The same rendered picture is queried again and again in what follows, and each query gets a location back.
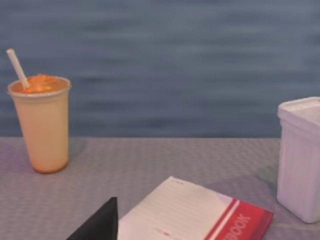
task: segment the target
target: gray blue backdrop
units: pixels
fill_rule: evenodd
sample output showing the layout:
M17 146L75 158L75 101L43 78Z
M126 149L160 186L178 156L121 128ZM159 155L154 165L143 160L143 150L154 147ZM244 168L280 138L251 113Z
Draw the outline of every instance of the gray blue backdrop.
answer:
M15 48L72 81L72 136L278 137L277 106L319 95L319 23L315 0L2 0L0 136Z

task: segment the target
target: cup rim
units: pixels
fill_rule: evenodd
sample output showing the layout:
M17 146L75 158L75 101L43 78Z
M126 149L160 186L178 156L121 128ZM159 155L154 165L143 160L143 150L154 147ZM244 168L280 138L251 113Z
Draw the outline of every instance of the cup rim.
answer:
M61 90L57 90L57 91L50 91L50 92L41 92L41 93L21 93L21 92L14 92L11 91L11 87L20 82L19 80L16 80L14 82L11 82L8 86L7 86L7 93L11 96L11 97L19 97L19 98L45 98L45 97L52 97L52 96L56 96L59 94L62 94L64 92L67 92L70 88L71 88L71 82L69 79L62 77L62 76L54 76L57 79L62 79L64 81L67 82L67 86Z

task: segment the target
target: white straw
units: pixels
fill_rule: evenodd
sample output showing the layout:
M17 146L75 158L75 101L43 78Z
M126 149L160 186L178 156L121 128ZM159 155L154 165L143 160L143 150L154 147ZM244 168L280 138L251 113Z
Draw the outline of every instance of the white straw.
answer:
M19 60L15 54L15 51L13 49L8 49L6 51L6 53L8 54L8 56L10 58L10 61L14 67L16 74L18 75L20 82L22 83L23 88L24 89L29 88L29 83L27 81L26 75L25 75L25 73L19 63Z

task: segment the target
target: black object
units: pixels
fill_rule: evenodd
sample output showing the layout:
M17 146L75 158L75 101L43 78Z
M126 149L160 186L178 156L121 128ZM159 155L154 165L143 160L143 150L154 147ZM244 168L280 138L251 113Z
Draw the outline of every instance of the black object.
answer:
M66 240L117 240L118 201L112 197Z

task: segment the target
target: table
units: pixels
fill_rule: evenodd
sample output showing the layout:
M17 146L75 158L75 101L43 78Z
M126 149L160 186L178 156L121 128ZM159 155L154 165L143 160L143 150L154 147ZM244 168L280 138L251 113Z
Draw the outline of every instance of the table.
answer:
M112 196L123 216L169 176L274 212L264 240L319 239L275 200L279 139L71 138L68 167L35 173L19 137L0 137L0 239L65 240Z

